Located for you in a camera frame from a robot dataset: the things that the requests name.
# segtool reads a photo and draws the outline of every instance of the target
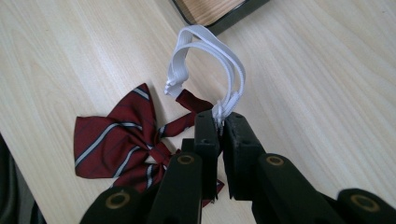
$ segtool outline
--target maroon bow tie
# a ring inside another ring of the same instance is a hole
[[[113,186],[132,186],[139,192],[159,183],[172,156],[161,138],[190,128],[197,113],[213,107],[186,90],[177,102],[191,112],[160,129],[146,84],[129,92],[105,118],[77,117],[76,174],[85,178],[117,177]],[[157,163],[145,163],[149,156]]]

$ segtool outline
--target red fabric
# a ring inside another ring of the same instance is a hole
[[[186,90],[177,101],[191,112],[160,129],[146,84],[130,91],[107,117],[77,117],[76,174],[85,178],[118,177],[113,186],[132,186],[139,192],[159,183],[172,156],[161,138],[190,128],[196,113],[213,107]],[[157,163],[145,163],[148,156]]]

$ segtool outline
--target bow tie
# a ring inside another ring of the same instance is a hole
[[[143,192],[159,183],[172,156],[161,142],[194,125],[197,113],[213,107],[187,90],[177,102],[190,113],[157,128],[149,88],[130,91],[107,117],[77,117],[74,136],[76,174],[85,178],[117,177],[113,186],[132,186]],[[156,163],[146,163],[151,156]],[[218,191],[223,187],[219,182]]]

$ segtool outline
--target light wood tabletop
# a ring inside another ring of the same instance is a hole
[[[183,26],[170,1],[0,1],[0,131],[48,223],[78,223],[114,181],[75,175],[76,116],[106,116],[144,82],[159,127],[186,113],[163,94]],[[235,112],[267,152],[333,198],[360,188],[396,206],[394,0],[271,0],[218,38],[246,67]],[[200,50],[187,61],[184,87],[221,99],[220,63]],[[224,189],[203,223],[254,223],[250,206]]]

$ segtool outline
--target looped white band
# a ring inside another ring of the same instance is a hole
[[[200,40],[192,42],[194,35]],[[227,94],[212,108],[213,119],[217,123],[217,127],[221,128],[222,122],[233,112],[244,92],[245,68],[236,55],[204,26],[187,26],[181,29],[178,34],[177,45],[169,64],[168,80],[165,86],[165,94],[167,95],[177,98],[183,90],[183,82],[189,78],[189,71],[185,64],[189,48],[197,48],[210,53],[221,62],[226,71],[228,78]],[[240,77],[238,91],[233,91],[234,69],[237,70]]]

